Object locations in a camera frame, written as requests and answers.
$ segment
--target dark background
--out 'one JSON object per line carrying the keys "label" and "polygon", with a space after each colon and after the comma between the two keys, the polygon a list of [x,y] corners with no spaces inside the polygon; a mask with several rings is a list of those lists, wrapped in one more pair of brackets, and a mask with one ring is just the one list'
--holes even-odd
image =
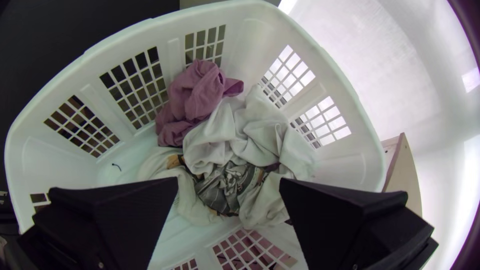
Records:
{"label": "dark background", "polygon": [[11,124],[50,79],[104,38],[179,0],[0,0],[0,191]]}

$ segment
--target bright light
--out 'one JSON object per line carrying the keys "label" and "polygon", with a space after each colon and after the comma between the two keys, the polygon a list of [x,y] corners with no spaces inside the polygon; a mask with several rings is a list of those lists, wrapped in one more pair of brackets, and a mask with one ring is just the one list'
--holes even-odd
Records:
{"label": "bright light", "polygon": [[296,3],[297,0],[281,0],[278,8],[288,15],[292,11]]}
{"label": "bright light", "polygon": [[461,79],[463,81],[463,85],[465,85],[465,91],[467,93],[477,88],[480,85],[479,67],[477,66],[470,70],[468,73],[464,74]]}

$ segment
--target white towel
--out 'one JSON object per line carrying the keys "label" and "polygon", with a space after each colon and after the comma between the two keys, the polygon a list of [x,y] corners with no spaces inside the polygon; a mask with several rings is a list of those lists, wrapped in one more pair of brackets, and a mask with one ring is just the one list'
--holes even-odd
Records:
{"label": "white towel", "polygon": [[308,180],[316,164],[313,148],[258,85],[245,102],[224,98],[207,121],[185,136],[183,154],[192,173],[206,175],[214,164],[244,160],[258,167],[281,163],[297,179]]}

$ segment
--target white wall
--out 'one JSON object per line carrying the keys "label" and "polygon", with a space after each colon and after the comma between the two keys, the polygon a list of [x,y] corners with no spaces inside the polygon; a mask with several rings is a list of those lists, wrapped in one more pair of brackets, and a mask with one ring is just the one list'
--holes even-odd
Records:
{"label": "white wall", "polygon": [[380,140],[405,132],[423,218],[439,242],[425,268],[449,269],[480,198],[469,165],[480,150],[480,140],[470,140],[480,134],[480,87],[473,80],[466,91],[462,76],[477,65],[448,2],[283,0],[279,7],[337,61]]}

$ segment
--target clothing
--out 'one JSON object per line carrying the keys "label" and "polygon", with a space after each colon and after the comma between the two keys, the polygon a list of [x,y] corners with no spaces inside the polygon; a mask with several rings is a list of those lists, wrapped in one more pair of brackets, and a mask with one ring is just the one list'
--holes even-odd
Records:
{"label": "clothing", "polygon": [[237,165],[232,161],[225,166],[215,166],[207,177],[195,175],[185,165],[183,155],[177,155],[170,164],[183,165],[195,182],[195,192],[200,200],[219,215],[238,216],[240,205],[249,193],[260,187],[268,174],[278,169],[279,164],[256,167],[246,163]]}
{"label": "clothing", "polygon": [[185,135],[204,121],[223,97],[244,89],[210,61],[195,59],[167,89],[169,101],[155,118],[159,146],[181,146]]}
{"label": "clothing", "polygon": [[209,177],[229,162],[265,167],[278,164],[261,186],[242,198],[239,218],[247,229],[276,225],[289,216],[279,193],[280,179],[307,181],[317,164],[315,151],[254,86],[245,101],[225,98],[209,119],[183,140],[183,157],[194,175]]}
{"label": "clothing", "polygon": [[192,173],[206,176],[215,165],[233,161],[257,167],[280,163],[297,179],[307,180],[316,165],[314,149],[257,85],[245,101],[222,100],[208,120],[185,136],[183,154]]}
{"label": "clothing", "polygon": [[155,147],[138,170],[137,181],[177,177],[178,194],[173,208],[190,223],[206,226],[221,222],[224,217],[206,206],[195,193],[192,176],[183,166],[171,164],[172,157],[181,155],[182,149],[174,147]]}
{"label": "clothing", "polygon": [[194,225],[238,215],[253,229],[289,219],[280,179],[307,181],[315,165],[313,148],[254,86],[245,101],[224,98],[185,136],[183,150],[153,149],[138,180],[177,177],[175,208]]}

